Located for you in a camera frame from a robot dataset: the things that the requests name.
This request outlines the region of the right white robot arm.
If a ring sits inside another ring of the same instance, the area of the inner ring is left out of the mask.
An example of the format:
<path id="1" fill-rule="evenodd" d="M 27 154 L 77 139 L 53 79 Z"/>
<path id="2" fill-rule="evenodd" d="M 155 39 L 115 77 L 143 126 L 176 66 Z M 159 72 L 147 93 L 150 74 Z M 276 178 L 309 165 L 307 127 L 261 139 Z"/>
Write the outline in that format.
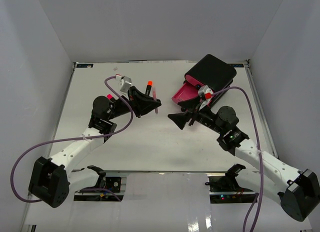
<path id="1" fill-rule="evenodd" d="M 169 114 L 180 129 L 198 122 L 219 134 L 219 146 L 231 155 L 249 163 L 259 173 L 236 164 L 225 173 L 226 187 L 236 192 L 240 188 L 259 192 L 281 206 L 292 219 L 303 222 L 320 203 L 320 184 L 310 169 L 292 167 L 266 151 L 242 132 L 239 119 L 230 106 L 222 106 L 217 113 L 209 108 L 200 111 Z"/>

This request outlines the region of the pink cap black highlighter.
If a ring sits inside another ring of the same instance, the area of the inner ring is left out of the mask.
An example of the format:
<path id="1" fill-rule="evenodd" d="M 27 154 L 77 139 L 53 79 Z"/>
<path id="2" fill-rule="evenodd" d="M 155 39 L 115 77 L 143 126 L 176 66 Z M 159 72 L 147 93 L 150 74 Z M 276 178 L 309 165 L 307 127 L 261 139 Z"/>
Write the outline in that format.
<path id="1" fill-rule="evenodd" d="M 111 94 L 108 94 L 106 97 L 113 103 L 116 101 L 116 99 Z"/>

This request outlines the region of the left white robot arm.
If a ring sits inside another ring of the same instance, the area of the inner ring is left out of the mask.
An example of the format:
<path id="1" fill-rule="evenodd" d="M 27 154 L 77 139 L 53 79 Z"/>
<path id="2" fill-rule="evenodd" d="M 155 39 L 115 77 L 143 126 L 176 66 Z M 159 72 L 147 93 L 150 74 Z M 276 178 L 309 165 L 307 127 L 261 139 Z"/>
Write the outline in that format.
<path id="1" fill-rule="evenodd" d="M 106 186 L 106 172 L 103 169 L 89 165 L 76 170 L 76 166 L 115 132 L 117 124 L 112 119 L 130 112 L 139 118 L 160 106 L 161 101 L 152 95 L 151 84 L 146 86 L 145 92 L 131 86 L 127 96 L 118 99 L 112 95 L 96 97 L 88 127 L 82 136 L 57 154 L 35 161 L 29 192 L 52 208 L 57 208 L 70 192 L 103 190 Z"/>

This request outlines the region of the black pink drawer organizer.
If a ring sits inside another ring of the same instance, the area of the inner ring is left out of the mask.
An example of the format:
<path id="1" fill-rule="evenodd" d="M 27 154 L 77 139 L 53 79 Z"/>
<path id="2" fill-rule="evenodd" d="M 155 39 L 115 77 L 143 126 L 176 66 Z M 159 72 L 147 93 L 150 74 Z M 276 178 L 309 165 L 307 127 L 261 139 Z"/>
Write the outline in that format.
<path id="1" fill-rule="evenodd" d="M 171 98 L 175 104 L 194 99 L 202 86 L 208 86 L 213 92 L 228 88 L 234 77 L 236 69 L 207 54 L 184 74 L 182 87 Z"/>

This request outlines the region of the orange cap black highlighter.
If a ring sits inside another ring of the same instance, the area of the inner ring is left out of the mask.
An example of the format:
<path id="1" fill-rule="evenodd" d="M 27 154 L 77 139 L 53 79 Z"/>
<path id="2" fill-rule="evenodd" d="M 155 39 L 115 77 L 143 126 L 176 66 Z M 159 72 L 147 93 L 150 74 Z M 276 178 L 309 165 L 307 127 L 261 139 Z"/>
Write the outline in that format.
<path id="1" fill-rule="evenodd" d="M 152 90 L 152 86 L 153 86 L 153 82 L 151 80 L 149 80 L 148 83 L 147 83 L 146 89 L 145 89 L 145 94 L 147 96 L 150 95 L 151 90 Z"/>

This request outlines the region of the purple red-tip pen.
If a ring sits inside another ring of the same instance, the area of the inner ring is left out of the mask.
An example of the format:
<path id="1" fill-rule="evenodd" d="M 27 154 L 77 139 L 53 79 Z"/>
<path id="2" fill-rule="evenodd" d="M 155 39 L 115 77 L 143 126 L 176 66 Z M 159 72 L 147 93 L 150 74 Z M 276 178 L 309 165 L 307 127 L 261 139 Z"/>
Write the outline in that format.
<path id="1" fill-rule="evenodd" d="M 155 102 L 157 102 L 157 94 L 156 94 L 156 88 L 155 88 L 155 87 L 152 88 L 152 97 L 153 97 L 153 100 L 154 100 Z M 155 112 L 156 115 L 159 114 L 158 107 L 156 107 L 156 108 L 154 109 L 154 112 Z"/>

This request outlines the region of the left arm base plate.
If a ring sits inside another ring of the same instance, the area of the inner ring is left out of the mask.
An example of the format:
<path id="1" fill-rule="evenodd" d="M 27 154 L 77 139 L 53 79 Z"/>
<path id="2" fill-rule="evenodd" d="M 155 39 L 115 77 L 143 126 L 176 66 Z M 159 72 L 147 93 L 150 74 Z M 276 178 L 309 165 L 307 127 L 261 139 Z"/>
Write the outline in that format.
<path id="1" fill-rule="evenodd" d="M 119 193 L 121 182 L 121 177 L 106 177 L 102 181 L 97 177 L 88 177 L 72 182 L 70 189 L 77 193 Z"/>

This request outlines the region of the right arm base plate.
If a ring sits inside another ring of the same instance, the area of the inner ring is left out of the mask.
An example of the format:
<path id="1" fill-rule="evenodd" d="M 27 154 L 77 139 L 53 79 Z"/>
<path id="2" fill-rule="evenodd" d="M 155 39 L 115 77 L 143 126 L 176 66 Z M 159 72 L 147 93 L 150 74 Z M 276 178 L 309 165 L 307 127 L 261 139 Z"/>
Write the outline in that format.
<path id="1" fill-rule="evenodd" d="M 209 176 L 205 182 L 211 192 L 253 192 L 252 190 L 240 187 L 236 179 L 227 176 Z"/>

